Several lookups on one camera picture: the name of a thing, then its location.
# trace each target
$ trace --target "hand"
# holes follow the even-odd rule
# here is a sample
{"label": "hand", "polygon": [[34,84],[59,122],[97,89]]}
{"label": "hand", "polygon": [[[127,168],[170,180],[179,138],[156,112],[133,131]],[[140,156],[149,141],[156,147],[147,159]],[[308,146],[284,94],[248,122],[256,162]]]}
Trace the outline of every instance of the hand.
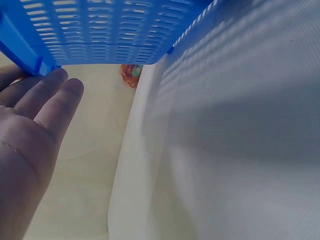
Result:
{"label": "hand", "polygon": [[84,91],[63,69],[11,84],[23,76],[17,66],[0,68],[1,240],[23,238]]}

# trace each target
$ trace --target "floor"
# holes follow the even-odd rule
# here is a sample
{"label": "floor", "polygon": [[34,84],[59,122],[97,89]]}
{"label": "floor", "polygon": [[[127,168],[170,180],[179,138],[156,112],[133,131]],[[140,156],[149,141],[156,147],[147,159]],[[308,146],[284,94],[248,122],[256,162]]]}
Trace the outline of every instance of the floor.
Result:
{"label": "floor", "polygon": [[[9,63],[0,55],[0,65]],[[70,65],[85,92],[26,240],[108,240],[107,215],[135,90],[119,65]]]}

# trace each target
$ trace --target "blue plastic basket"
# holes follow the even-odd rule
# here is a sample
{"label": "blue plastic basket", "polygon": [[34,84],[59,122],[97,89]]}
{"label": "blue plastic basket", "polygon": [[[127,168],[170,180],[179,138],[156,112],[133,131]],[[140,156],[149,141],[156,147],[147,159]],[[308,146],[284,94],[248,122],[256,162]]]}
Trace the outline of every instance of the blue plastic basket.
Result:
{"label": "blue plastic basket", "polygon": [[212,0],[0,0],[0,50],[31,75],[154,64]]}

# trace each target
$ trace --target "finger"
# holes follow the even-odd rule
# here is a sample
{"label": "finger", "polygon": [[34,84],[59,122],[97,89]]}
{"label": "finger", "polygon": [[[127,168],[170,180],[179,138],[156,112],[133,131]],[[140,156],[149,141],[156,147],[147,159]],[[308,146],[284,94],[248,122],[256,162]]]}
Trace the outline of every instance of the finger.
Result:
{"label": "finger", "polygon": [[0,91],[8,87],[13,81],[25,76],[24,71],[17,65],[11,64],[0,67]]}
{"label": "finger", "polygon": [[0,105],[13,108],[41,79],[41,76],[27,77],[6,87],[0,92]]}
{"label": "finger", "polygon": [[34,119],[44,104],[58,92],[67,79],[68,73],[64,69],[58,68],[52,71],[31,88],[18,101],[14,109],[19,115]]}
{"label": "finger", "polygon": [[83,93],[84,85],[79,79],[68,80],[34,118],[58,147],[74,117]]}

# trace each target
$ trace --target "plastic wall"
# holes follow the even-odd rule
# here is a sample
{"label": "plastic wall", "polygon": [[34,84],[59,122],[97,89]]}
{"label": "plastic wall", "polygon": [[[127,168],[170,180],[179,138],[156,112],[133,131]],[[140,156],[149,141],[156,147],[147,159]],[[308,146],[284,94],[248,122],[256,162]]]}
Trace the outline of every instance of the plastic wall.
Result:
{"label": "plastic wall", "polygon": [[143,72],[110,240],[320,236],[320,2],[229,0]]}

